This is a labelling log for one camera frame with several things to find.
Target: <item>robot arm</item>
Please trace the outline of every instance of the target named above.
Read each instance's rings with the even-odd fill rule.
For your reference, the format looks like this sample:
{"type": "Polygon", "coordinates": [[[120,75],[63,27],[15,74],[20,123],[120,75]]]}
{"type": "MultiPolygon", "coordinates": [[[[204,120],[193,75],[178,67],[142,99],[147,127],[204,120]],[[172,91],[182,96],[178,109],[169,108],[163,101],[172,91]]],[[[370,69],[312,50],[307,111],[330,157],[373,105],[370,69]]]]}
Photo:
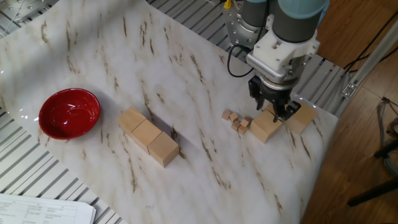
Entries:
{"type": "Polygon", "coordinates": [[[246,61],[260,73],[249,81],[250,96],[256,99],[258,110],[264,100],[270,101],[276,121],[289,119],[300,108],[290,100],[290,94],[307,59],[318,50],[317,25],[328,1],[274,0],[268,5],[266,1],[245,0],[242,19],[251,26],[261,26],[267,11],[264,7],[270,6],[268,32],[254,45],[246,61]]]}

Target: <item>metal grating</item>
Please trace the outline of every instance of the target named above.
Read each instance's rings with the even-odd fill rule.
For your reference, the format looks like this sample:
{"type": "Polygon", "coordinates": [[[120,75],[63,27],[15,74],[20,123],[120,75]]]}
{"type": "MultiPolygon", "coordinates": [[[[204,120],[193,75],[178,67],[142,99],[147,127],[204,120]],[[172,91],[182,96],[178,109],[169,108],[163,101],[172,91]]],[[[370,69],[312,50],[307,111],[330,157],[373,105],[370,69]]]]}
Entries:
{"type": "MultiPolygon", "coordinates": [[[[223,3],[219,0],[148,0],[148,3],[196,32],[219,48],[229,52],[231,43],[223,17],[223,3]]],[[[246,52],[235,48],[232,55],[246,61],[246,52]]],[[[348,82],[348,76],[342,76],[340,67],[319,55],[315,55],[305,67],[301,80],[293,91],[312,103],[338,115],[347,103],[341,102],[341,90],[348,82]]]]}
{"type": "Polygon", "coordinates": [[[57,1],[58,0],[25,0],[21,10],[18,12],[18,16],[16,16],[21,6],[21,1],[0,0],[0,38],[3,34],[7,36],[47,12],[57,1]],[[14,21],[9,26],[7,32],[4,33],[14,16],[14,21]]]}
{"type": "Polygon", "coordinates": [[[0,193],[85,202],[95,224],[126,223],[0,109],[0,193]]]}
{"type": "MultiPolygon", "coordinates": [[[[222,16],[222,3],[206,0],[149,0],[149,4],[229,52],[231,45],[222,16]]],[[[7,34],[39,17],[49,4],[24,21],[13,22],[7,34]]],[[[0,8],[0,32],[11,16],[0,8]]],[[[245,61],[246,53],[236,49],[233,55],[245,61]]],[[[333,63],[316,55],[307,64],[294,92],[337,117],[347,103],[341,91],[348,76],[333,63]]],[[[76,178],[54,156],[0,109],[0,193],[86,202],[96,208],[95,224],[126,223],[108,205],[76,178]]]]}

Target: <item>wooden cube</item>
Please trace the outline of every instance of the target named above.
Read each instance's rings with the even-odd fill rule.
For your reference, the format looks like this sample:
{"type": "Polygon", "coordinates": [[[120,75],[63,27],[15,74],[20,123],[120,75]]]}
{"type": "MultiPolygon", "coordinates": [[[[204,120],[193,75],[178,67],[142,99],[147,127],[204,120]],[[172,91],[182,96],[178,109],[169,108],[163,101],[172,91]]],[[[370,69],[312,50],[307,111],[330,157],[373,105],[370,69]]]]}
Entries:
{"type": "Polygon", "coordinates": [[[267,105],[266,110],[271,112],[273,115],[275,115],[274,105],[272,105],[271,102],[269,102],[269,104],[267,105]]]}
{"type": "Polygon", "coordinates": [[[127,109],[120,117],[117,118],[120,128],[132,137],[131,132],[135,130],[146,118],[133,107],[127,109]]]}
{"type": "Polygon", "coordinates": [[[180,153],[178,144],[164,132],[148,145],[148,150],[162,167],[166,167],[180,153]]]}
{"type": "Polygon", "coordinates": [[[255,118],[250,125],[250,131],[257,137],[261,142],[265,143],[282,125],[282,122],[277,120],[273,122],[274,115],[264,110],[257,118],[255,118]]]}
{"type": "Polygon", "coordinates": [[[239,116],[236,113],[231,113],[230,116],[229,116],[229,119],[232,122],[235,122],[238,118],[239,118],[239,116]]]}
{"type": "Polygon", "coordinates": [[[245,127],[245,126],[243,126],[243,125],[240,125],[240,126],[239,126],[239,128],[238,128],[238,132],[239,132],[239,133],[244,134],[244,133],[246,133],[246,131],[248,131],[248,128],[247,128],[247,127],[245,127]]]}
{"type": "Polygon", "coordinates": [[[251,118],[246,116],[241,121],[241,126],[244,126],[245,128],[247,128],[249,126],[250,122],[251,122],[251,118]]]}
{"type": "Polygon", "coordinates": [[[136,144],[149,154],[148,145],[161,133],[159,128],[146,119],[131,134],[136,144]]]}
{"type": "Polygon", "coordinates": [[[230,116],[231,112],[229,110],[225,110],[223,115],[221,116],[224,120],[228,120],[229,116],[230,116]]]}
{"type": "Polygon", "coordinates": [[[241,123],[240,123],[238,120],[237,120],[237,121],[234,121],[234,122],[232,123],[232,129],[233,129],[234,131],[237,131],[240,125],[241,125],[241,123]]]}
{"type": "Polygon", "coordinates": [[[301,134],[317,115],[317,111],[313,107],[307,106],[305,103],[300,104],[300,109],[284,122],[284,125],[296,134],[301,134]]]}

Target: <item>marble table surface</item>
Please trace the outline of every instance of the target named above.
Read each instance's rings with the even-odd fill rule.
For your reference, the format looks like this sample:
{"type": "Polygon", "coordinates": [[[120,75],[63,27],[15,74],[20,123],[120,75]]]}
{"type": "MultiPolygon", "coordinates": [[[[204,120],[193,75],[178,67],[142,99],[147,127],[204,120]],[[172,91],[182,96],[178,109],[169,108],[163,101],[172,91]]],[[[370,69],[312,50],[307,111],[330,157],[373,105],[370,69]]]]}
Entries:
{"type": "Polygon", "coordinates": [[[299,223],[338,119],[315,108],[300,136],[239,135],[224,109],[260,111],[252,75],[229,76],[226,59],[143,0],[60,0],[0,40],[0,106],[128,223],[299,223]],[[101,117],[78,139],[50,139],[37,115],[69,87],[92,91],[101,117]],[[130,106],[179,143],[165,169],[118,127],[130,106]]]}

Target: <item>black cable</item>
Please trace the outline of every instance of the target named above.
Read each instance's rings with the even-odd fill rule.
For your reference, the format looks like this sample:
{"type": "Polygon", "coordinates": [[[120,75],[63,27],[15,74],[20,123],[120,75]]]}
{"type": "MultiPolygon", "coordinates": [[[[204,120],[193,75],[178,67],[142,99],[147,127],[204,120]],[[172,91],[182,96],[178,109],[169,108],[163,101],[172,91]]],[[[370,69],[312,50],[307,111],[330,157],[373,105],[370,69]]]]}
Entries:
{"type": "Polygon", "coordinates": [[[387,127],[386,133],[390,135],[392,138],[398,139],[398,133],[396,131],[396,126],[398,125],[398,118],[394,119],[391,123],[389,123],[387,127]]]}
{"type": "Polygon", "coordinates": [[[373,44],[373,42],[380,36],[380,34],[383,32],[383,30],[388,26],[388,24],[390,24],[390,22],[395,18],[395,16],[398,15],[398,11],[396,11],[396,13],[394,13],[394,15],[392,15],[390,17],[390,19],[383,25],[383,27],[379,30],[379,32],[376,34],[376,36],[373,37],[373,40],[370,41],[370,43],[368,43],[368,46],[365,47],[365,49],[363,49],[363,51],[358,55],[358,57],[352,62],[352,64],[348,67],[347,70],[345,70],[345,74],[354,66],[354,64],[356,62],[359,61],[359,59],[361,58],[361,56],[370,48],[370,46],[373,44]]]}
{"type": "MultiPolygon", "coordinates": [[[[392,104],[394,106],[398,106],[395,103],[393,103],[392,101],[390,101],[389,99],[383,97],[381,99],[381,102],[377,106],[377,119],[379,121],[380,147],[381,148],[383,148],[386,144],[389,144],[393,140],[393,139],[390,139],[387,142],[384,140],[384,126],[383,126],[383,116],[384,116],[384,110],[386,108],[386,105],[389,105],[391,107],[391,109],[397,114],[395,109],[392,107],[392,104]]],[[[392,123],[394,123],[394,125],[396,125],[397,119],[398,118],[393,120],[392,123]]],[[[383,163],[391,175],[393,175],[394,177],[398,177],[398,167],[391,161],[391,159],[389,157],[389,153],[384,156],[383,163]]]]}
{"type": "MultiPolygon", "coordinates": [[[[260,28],[259,35],[257,36],[257,39],[256,39],[254,44],[256,44],[260,40],[262,29],[264,28],[264,26],[266,26],[266,19],[267,19],[268,15],[269,15],[269,1],[270,0],[267,0],[266,13],[264,14],[264,19],[263,19],[263,22],[262,22],[262,26],[260,28]]],[[[235,47],[242,48],[246,53],[249,53],[251,49],[249,47],[245,47],[243,45],[237,44],[237,45],[232,46],[232,48],[231,48],[231,50],[229,51],[229,54],[228,54],[228,60],[226,61],[226,68],[228,69],[229,74],[232,77],[235,77],[235,78],[242,78],[242,77],[245,77],[246,75],[249,75],[254,70],[254,68],[251,68],[248,72],[246,72],[243,75],[234,75],[234,74],[232,74],[231,69],[229,68],[229,62],[231,61],[232,51],[234,50],[235,47]]]]}
{"type": "MultiPolygon", "coordinates": [[[[382,61],[384,61],[385,59],[387,59],[388,57],[390,57],[393,53],[395,53],[396,51],[398,50],[398,46],[396,47],[396,48],[394,48],[394,50],[391,50],[391,52],[390,53],[388,53],[388,54],[386,54],[386,56],[384,56],[382,59],[380,59],[380,62],[382,62],[382,61]]],[[[367,56],[365,56],[365,57],[363,57],[363,58],[360,58],[359,60],[363,60],[363,59],[366,59],[366,58],[368,58],[369,57],[369,55],[367,55],[367,56]]],[[[352,70],[352,71],[349,71],[350,73],[353,73],[353,72],[357,72],[358,71],[358,69],[356,69],[356,70],[352,70]]]]}
{"type": "Polygon", "coordinates": [[[234,75],[234,74],[232,74],[231,70],[229,69],[229,62],[231,61],[232,51],[234,50],[235,47],[240,47],[240,48],[242,48],[242,49],[245,49],[245,48],[246,48],[246,49],[249,49],[249,50],[250,50],[250,48],[245,47],[245,46],[243,46],[243,45],[239,45],[239,44],[232,46],[232,48],[231,48],[231,50],[229,51],[229,54],[228,54],[228,60],[226,61],[226,68],[228,69],[229,74],[230,74],[232,77],[235,77],[235,78],[242,78],[242,77],[245,77],[246,75],[249,75],[249,73],[251,73],[251,72],[253,71],[254,68],[251,68],[248,72],[246,72],[246,73],[243,74],[243,75],[234,75]]]}

